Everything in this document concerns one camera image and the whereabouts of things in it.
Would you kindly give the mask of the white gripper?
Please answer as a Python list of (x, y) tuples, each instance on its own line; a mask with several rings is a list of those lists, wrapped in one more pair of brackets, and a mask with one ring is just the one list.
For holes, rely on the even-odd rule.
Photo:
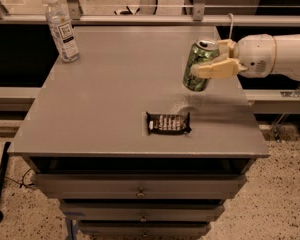
[(275, 39), (268, 35), (249, 35), (237, 43), (231, 39), (218, 41), (219, 57), (226, 59), (212, 64), (195, 64), (190, 72), (201, 79), (231, 78), (240, 72), (246, 78), (265, 78), (275, 63)]

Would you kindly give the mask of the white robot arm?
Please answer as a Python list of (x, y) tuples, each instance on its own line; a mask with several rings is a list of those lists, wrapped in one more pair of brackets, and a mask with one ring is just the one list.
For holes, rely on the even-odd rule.
[(284, 75), (300, 81), (300, 34), (249, 35), (238, 42), (225, 39), (218, 43), (220, 55), (191, 66), (192, 75), (201, 79)]

